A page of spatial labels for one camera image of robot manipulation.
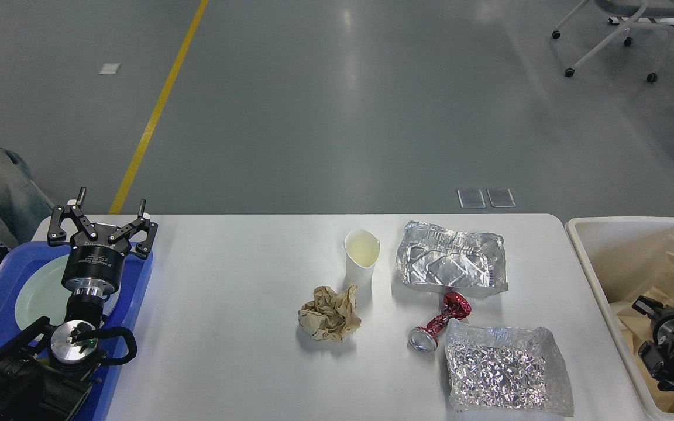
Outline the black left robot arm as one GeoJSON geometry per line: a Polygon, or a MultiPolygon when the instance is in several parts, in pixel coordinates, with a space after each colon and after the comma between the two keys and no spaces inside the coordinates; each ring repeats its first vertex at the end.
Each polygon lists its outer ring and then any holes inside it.
{"type": "Polygon", "coordinates": [[[97,383],[96,372],[133,360],[138,346],[124,326],[107,327],[104,305],[121,288],[125,260],[146,260],[158,225],[141,200],[124,226],[92,223],[77,199],[53,208],[47,243],[70,246],[61,278],[70,291],[61,322],[43,315],[0,346],[0,420],[72,420],[97,383]]]}

